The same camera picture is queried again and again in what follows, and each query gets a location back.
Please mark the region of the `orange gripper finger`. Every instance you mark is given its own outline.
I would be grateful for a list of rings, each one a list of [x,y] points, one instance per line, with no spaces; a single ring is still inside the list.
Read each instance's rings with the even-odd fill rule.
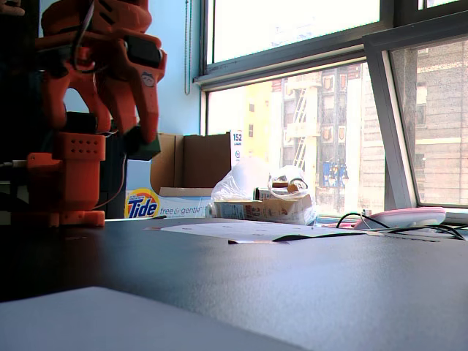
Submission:
[[[135,99],[128,83],[106,83],[105,104],[121,134],[136,126]]]
[[[151,143],[157,135],[159,122],[157,84],[163,77],[164,72],[161,69],[137,69],[134,98],[145,144]]]

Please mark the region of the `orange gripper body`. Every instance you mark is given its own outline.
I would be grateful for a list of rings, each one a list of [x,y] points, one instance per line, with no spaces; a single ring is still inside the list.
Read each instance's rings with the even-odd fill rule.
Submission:
[[[94,78],[97,88],[109,79],[131,83],[134,78],[154,88],[164,76],[166,56],[156,37],[129,31],[92,34],[91,47],[100,68]]]

